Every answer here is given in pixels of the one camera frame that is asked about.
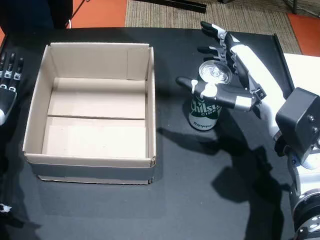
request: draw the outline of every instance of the screw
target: screw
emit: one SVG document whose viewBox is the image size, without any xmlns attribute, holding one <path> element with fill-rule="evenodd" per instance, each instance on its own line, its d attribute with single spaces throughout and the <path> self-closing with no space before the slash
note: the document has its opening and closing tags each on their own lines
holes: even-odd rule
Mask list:
<svg viewBox="0 0 320 240">
<path fill-rule="evenodd" d="M 308 115 L 308 119 L 311 123 L 315 120 L 314 116 L 312 115 Z"/>
<path fill-rule="evenodd" d="M 220 35 L 219 35 L 219 38 L 220 38 L 220 39 L 224 39 L 225 37 L 226 37 L 226 34 L 220 33 Z"/>
</svg>

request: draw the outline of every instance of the can label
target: can label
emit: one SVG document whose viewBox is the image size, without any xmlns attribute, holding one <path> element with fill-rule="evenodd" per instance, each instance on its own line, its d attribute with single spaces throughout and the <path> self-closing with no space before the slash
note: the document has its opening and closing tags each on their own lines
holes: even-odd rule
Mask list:
<svg viewBox="0 0 320 240">
<path fill-rule="evenodd" d="M 210 130 L 216 125 L 221 109 L 221 106 L 208 104 L 195 96 L 191 101 L 189 122 L 197 130 Z"/>
</svg>

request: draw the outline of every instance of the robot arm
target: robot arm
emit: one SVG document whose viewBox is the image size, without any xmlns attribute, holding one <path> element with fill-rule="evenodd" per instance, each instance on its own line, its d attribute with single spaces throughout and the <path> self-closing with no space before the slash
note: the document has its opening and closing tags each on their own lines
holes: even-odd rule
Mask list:
<svg viewBox="0 0 320 240">
<path fill-rule="evenodd" d="M 275 140 L 277 153 L 288 156 L 293 180 L 290 203 L 295 239 L 320 239 L 317 238 L 320 236 L 320 97 L 296 88 L 286 100 L 277 81 L 250 47 L 214 24 L 202 21 L 201 26 L 221 48 L 209 46 L 198 50 L 226 63 L 239 76 L 242 88 L 187 77 L 178 77 L 177 83 L 213 104 L 243 111 L 258 110 Z"/>
</svg>

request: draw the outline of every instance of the cable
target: cable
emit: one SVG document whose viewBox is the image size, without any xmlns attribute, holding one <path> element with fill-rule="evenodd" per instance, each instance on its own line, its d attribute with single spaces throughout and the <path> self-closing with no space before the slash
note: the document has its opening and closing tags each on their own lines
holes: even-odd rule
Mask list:
<svg viewBox="0 0 320 240">
<path fill-rule="evenodd" d="M 293 4 L 294 4 L 293 0 L 283 0 L 283 1 L 292 8 L 292 6 L 293 6 Z M 317 13 L 315 13 L 314 11 L 308 10 L 308 9 L 306 9 L 306 8 L 303 8 L 303 7 L 299 6 L 299 5 L 297 6 L 296 9 L 305 11 L 305 12 L 307 12 L 308 14 L 311 14 L 311 15 L 314 15 L 314 16 L 320 18 L 320 13 L 317 14 Z"/>
<path fill-rule="evenodd" d="M 81 8 L 81 6 L 85 3 L 85 1 L 88 3 L 90 2 L 90 0 L 82 0 L 79 4 L 79 6 L 76 8 L 76 10 L 74 11 L 74 13 L 72 14 L 71 18 L 68 20 L 68 22 L 65 24 L 65 26 L 67 27 L 68 25 L 70 25 L 69 28 L 71 28 L 71 20 L 74 18 L 74 16 L 77 14 L 77 12 L 79 11 L 79 9 Z"/>
</svg>

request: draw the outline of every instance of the black metal bar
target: black metal bar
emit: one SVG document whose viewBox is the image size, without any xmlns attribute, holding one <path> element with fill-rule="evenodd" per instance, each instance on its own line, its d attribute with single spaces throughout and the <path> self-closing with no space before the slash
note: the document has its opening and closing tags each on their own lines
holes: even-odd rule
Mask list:
<svg viewBox="0 0 320 240">
<path fill-rule="evenodd" d="M 297 14 L 298 0 L 293 0 L 293 13 Z"/>
<path fill-rule="evenodd" d="M 207 5 L 187 0 L 137 0 L 140 2 L 147 2 L 152 4 L 160 4 L 178 9 L 190 10 L 198 13 L 205 14 Z"/>
<path fill-rule="evenodd" d="M 288 83 L 289 83 L 289 86 L 290 86 L 291 92 L 292 92 L 295 89 L 295 85 L 294 85 L 294 82 L 292 81 L 292 78 L 291 78 L 291 74 L 290 74 L 290 71 L 289 71 L 289 68 L 288 68 L 288 65 L 287 65 L 287 61 L 286 61 L 286 58 L 285 58 L 285 55 L 284 55 L 284 51 L 281 48 L 281 45 L 280 45 L 279 38 L 278 38 L 277 34 L 273 34 L 273 38 L 274 38 L 274 42 L 275 42 L 276 48 L 277 48 L 277 50 L 279 52 L 279 56 L 281 58 L 282 66 L 284 68 L 284 72 L 285 72 L 285 75 L 287 77 L 287 80 L 288 80 Z"/>
</svg>

